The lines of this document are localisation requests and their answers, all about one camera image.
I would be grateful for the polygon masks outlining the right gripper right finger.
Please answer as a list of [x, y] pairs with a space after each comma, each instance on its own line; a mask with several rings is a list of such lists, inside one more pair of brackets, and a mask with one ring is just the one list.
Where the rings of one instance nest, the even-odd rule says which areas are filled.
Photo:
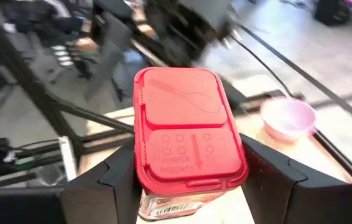
[[249, 175], [242, 185], [255, 223], [346, 223], [344, 182], [244, 134]]

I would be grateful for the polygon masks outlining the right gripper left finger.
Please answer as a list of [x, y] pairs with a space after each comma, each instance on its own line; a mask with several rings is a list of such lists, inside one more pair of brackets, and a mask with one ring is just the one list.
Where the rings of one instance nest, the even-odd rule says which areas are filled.
[[64, 186], [67, 223], [135, 223], [142, 189], [135, 171], [134, 141]]

